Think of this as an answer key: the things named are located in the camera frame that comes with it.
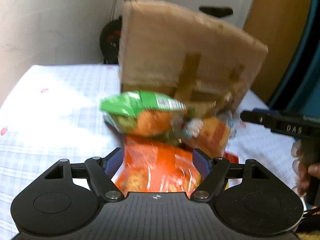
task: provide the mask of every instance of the wooden panel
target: wooden panel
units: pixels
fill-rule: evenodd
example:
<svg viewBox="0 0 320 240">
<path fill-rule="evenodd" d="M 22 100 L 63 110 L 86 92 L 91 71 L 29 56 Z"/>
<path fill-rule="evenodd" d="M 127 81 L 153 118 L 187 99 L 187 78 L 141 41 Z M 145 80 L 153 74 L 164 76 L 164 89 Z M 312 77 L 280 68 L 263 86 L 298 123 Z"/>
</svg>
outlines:
<svg viewBox="0 0 320 240">
<path fill-rule="evenodd" d="M 254 0 L 244 30 L 268 45 L 269 54 L 251 89 L 268 101 L 303 33 L 311 0 Z"/>
</svg>

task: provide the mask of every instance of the green snack bag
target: green snack bag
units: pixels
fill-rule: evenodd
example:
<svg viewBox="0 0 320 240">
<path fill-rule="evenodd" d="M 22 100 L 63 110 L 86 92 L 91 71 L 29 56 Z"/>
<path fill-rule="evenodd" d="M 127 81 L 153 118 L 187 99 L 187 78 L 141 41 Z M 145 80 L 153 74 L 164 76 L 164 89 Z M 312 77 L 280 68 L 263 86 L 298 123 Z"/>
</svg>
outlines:
<svg viewBox="0 0 320 240">
<path fill-rule="evenodd" d="M 186 106 L 167 95 L 149 91 L 124 92 L 100 102 L 106 122 L 120 133 L 158 136 L 182 123 Z"/>
</svg>

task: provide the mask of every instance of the barcode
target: barcode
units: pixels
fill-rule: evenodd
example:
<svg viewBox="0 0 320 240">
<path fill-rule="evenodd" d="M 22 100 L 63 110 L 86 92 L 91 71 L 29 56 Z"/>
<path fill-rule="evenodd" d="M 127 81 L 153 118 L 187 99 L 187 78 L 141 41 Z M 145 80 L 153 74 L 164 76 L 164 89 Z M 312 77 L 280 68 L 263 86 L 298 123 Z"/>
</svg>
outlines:
<svg viewBox="0 0 320 240">
<path fill-rule="evenodd" d="M 175 99 L 170 98 L 157 98 L 159 108 L 170 109 L 170 110 L 181 110 L 186 109 L 186 106 Z"/>
</svg>

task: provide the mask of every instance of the ribbed gray surface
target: ribbed gray surface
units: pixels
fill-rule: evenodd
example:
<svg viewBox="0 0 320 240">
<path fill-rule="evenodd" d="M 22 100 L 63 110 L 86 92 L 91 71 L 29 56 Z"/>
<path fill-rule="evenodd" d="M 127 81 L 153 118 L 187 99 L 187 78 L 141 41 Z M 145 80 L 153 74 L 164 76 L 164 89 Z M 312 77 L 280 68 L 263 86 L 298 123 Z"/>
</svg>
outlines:
<svg viewBox="0 0 320 240">
<path fill-rule="evenodd" d="M 40 240 L 44 237 L 22 233 L 14 240 Z M 184 193 L 130 193 L 119 203 L 106 204 L 83 229 L 50 240 L 254 240 L 234 232 L 220 222 L 209 205 L 188 200 Z M 298 239 L 293 233 L 276 240 Z"/>
</svg>

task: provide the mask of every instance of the orange snack bag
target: orange snack bag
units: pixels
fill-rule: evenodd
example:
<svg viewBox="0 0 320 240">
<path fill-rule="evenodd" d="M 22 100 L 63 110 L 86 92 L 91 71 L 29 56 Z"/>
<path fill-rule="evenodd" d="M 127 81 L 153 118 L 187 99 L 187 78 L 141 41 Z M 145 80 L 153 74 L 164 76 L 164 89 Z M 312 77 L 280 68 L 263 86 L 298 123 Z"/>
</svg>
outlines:
<svg viewBox="0 0 320 240">
<path fill-rule="evenodd" d="M 124 170 L 116 182 L 124 195 L 185 191 L 190 197 L 199 182 L 191 152 L 143 137 L 126 137 Z"/>
</svg>

